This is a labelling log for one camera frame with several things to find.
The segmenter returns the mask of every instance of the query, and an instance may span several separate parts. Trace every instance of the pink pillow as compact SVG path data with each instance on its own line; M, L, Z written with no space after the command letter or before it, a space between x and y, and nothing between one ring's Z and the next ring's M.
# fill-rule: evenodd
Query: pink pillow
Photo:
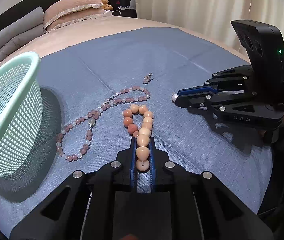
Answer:
M60 0L52 4L44 13L43 27L46 28L53 21L71 12L85 10L87 8L100 8L100 0Z
M80 22L86 19L96 19L101 18L105 16L111 16L111 11L106 11L102 8L89 8L82 11L77 11L70 13L68 15L64 15L60 18L58 18L56 21L52 22L47 28L46 31L49 32L51 30L55 30L61 27L64 27L66 25L70 25L76 22Z

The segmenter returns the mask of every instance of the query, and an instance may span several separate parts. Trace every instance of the blue cloth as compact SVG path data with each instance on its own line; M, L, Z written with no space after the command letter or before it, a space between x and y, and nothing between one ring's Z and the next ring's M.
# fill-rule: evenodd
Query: blue cloth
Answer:
M271 149L255 129L225 125L205 109L179 108L171 102L179 89L203 85L211 74L247 62L223 48L176 28L142 28L86 41L43 57L37 80L61 105L62 125L132 85L142 86L143 77L154 80L143 85L151 92L145 102L154 112L153 136L158 149L188 171L211 171L253 212L257 213L269 183ZM124 97L144 95L133 91ZM123 127L120 104L103 112L93 128L90 150L79 161L57 156L40 188L22 203L0 196L0 230L9 236L12 228L74 170L92 172L114 160L130 146ZM140 125L141 116L134 116ZM79 151L88 130L87 122L76 126L63 139L67 154Z

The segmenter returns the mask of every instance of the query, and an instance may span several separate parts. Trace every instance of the mint green basket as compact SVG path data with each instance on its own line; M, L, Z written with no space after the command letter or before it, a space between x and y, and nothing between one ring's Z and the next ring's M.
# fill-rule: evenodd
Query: mint green basket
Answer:
M0 67L0 177L16 171L30 153L42 119L35 77L40 58L20 54Z

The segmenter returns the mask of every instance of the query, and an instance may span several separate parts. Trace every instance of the basket mesh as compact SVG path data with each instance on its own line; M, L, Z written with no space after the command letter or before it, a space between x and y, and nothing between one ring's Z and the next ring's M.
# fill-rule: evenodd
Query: basket mesh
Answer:
M22 64L0 76L0 114L11 99L30 65ZM0 176L12 174L28 156L42 118L42 98L35 81L0 142Z

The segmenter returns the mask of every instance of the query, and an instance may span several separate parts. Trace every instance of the teddy bear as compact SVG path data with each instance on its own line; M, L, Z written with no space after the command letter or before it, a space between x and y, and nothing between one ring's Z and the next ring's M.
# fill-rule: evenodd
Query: teddy bear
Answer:
M104 10L113 10L113 6L107 4L108 2L109 2L109 0L101 0L101 3L103 4L101 6L101 8L104 9Z

